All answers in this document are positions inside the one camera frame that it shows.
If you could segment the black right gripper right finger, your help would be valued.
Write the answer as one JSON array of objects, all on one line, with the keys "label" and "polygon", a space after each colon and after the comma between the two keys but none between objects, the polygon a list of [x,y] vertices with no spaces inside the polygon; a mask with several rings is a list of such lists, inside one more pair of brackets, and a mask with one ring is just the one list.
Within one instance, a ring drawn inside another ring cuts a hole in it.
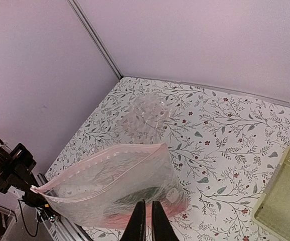
[{"label": "black right gripper right finger", "polygon": [[179,241],[159,201],[152,202],[152,240]]}]

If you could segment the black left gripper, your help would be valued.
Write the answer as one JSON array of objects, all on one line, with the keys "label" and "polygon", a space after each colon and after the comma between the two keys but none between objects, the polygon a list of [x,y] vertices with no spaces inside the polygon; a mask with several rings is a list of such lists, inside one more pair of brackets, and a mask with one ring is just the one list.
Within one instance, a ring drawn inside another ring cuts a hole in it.
[{"label": "black left gripper", "polygon": [[0,192],[7,193],[10,187],[24,192],[22,201],[33,208],[50,207],[40,194],[30,190],[37,182],[32,173],[36,161],[27,148],[19,143],[11,152],[6,145],[0,144]]}]

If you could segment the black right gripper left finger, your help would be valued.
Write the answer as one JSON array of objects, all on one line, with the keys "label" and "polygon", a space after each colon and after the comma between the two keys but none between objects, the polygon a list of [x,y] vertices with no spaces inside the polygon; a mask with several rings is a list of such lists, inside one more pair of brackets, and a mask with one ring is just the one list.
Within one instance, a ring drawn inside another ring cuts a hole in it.
[{"label": "black right gripper left finger", "polygon": [[146,239],[146,203],[139,201],[133,210],[120,241],[144,241]]}]

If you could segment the green cucumber toy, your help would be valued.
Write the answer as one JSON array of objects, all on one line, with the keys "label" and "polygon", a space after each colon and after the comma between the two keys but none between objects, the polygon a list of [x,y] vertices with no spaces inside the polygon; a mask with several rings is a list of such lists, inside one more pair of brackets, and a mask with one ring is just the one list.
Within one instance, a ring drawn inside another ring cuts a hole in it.
[{"label": "green cucumber toy", "polygon": [[131,194],[128,194],[127,196],[114,201],[114,204],[132,205],[138,201],[142,201],[143,199],[146,202],[149,202],[151,200],[161,199],[165,195],[166,195],[166,190],[164,188],[149,187],[149,188],[145,188],[145,189],[133,192]]}]

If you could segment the clear zip top bag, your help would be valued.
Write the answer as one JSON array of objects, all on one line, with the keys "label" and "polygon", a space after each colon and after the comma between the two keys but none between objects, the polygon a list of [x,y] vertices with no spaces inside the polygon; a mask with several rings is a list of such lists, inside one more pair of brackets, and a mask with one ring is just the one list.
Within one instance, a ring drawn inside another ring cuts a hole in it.
[{"label": "clear zip top bag", "polygon": [[71,165],[46,184],[31,190],[42,195],[51,208],[84,227],[123,229],[134,210],[114,201],[133,192],[160,187],[159,201],[168,217],[185,211],[188,199],[181,186],[165,143],[120,144]]}]

